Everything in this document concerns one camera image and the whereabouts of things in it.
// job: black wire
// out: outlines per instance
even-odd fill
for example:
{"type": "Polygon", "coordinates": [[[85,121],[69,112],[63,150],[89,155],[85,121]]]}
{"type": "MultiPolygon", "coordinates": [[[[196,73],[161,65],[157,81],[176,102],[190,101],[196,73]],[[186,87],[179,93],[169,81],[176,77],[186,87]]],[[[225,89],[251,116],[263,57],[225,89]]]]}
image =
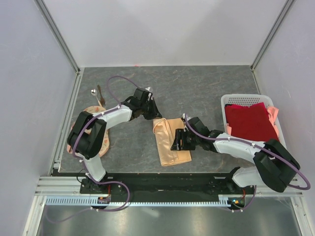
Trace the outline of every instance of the black wire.
{"type": "Polygon", "coordinates": [[[79,183],[82,183],[82,182],[79,180],[78,177],[79,177],[79,174],[81,173],[81,171],[83,171],[83,170],[84,170],[84,169],[80,170],[79,173],[78,173],[78,175],[77,175],[77,181],[78,181],[79,183]]]}

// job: red cloth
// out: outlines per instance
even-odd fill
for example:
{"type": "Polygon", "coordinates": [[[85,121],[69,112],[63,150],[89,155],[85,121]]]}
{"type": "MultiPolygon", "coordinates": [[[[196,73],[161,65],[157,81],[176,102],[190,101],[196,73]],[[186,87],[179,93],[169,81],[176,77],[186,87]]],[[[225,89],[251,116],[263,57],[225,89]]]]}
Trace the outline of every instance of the red cloth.
{"type": "Polygon", "coordinates": [[[226,121],[232,128],[232,136],[251,141],[279,140],[268,118],[264,103],[250,107],[231,105],[225,107],[226,121]]]}

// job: reflective metal surface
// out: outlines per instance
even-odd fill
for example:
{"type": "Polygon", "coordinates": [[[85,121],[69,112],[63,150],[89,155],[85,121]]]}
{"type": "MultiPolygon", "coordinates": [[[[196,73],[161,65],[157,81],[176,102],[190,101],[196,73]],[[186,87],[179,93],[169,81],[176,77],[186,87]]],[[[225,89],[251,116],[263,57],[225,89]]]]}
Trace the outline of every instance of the reflective metal surface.
{"type": "MultiPolygon", "coordinates": [[[[84,208],[48,206],[47,215],[62,220],[84,208]]],[[[118,212],[87,211],[60,224],[42,220],[40,228],[45,236],[301,235],[289,198],[257,198],[243,213],[214,207],[134,206],[118,212]]]]}

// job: pink cloth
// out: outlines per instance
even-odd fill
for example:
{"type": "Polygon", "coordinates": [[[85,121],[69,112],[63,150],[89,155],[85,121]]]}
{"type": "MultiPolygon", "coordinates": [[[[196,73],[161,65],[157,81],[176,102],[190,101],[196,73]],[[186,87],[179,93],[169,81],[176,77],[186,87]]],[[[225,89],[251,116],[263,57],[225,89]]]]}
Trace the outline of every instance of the pink cloth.
{"type": "MultiPolygon", "coordinates": [[[[267,108],[267,113],[268,113],[268,117],[269,117],[269,121],[270,123],[273,125],[274,129],[275,129],[275,132],[277,134],[277,136],[279,137],[279,129],[278,127],[275,125],[275,122],[277,120],[277,116],[278,116],[278,112],[279,112],[279,109],[276,108],[276,107],[268,107],[267,108]]],[[[226,132],[231,135],[232,133],[232,127],[229,126],[229,124],[227,123],[226,124],[226,132]]]]}

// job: metal floor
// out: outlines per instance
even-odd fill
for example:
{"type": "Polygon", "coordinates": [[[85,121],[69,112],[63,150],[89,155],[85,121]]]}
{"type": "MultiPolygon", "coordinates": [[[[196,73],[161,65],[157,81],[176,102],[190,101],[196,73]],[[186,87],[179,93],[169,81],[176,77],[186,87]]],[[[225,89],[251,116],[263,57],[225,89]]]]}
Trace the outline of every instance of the metal floor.
{"type": "MultiPolygon", "coordinates": [[[[71,123],[85,108],[97,105],[91,89],[100,85],[106,108],[116,102],[105,90],[107,78],[122,75],[132,78],[140,87],[151,86],[157,107],[165,118],[179,118],[183,113],[199,117],[209,129],[224,130],[221,97],[230,93],[257,93],[249,66],[156,66],[85,68],[71,123]]],[[[120,100],[134,92],[124,80],[111,83],[120,100]]],[[[206,152],[197,147],[192,161],[162,167],[160,164],[152,121],[138,118],[117,125],[109,132],[110,149],[101,158],[108,172],[230,172],[236,166],[251,164],[229,155],[206,152]]],[[[79,172],[82,165],[65,150],[60,172],[79,172]]]]}
{"type": "MultiPolygon", "coordinates": [[[[48,206],[62,220],[86,206],[48,206]]],[[[60,224],[42,220],[38,236],[300,236],[290,198],[255,198],[243,213],[216,207],[140,207],[87,211],[60,224]]]]}

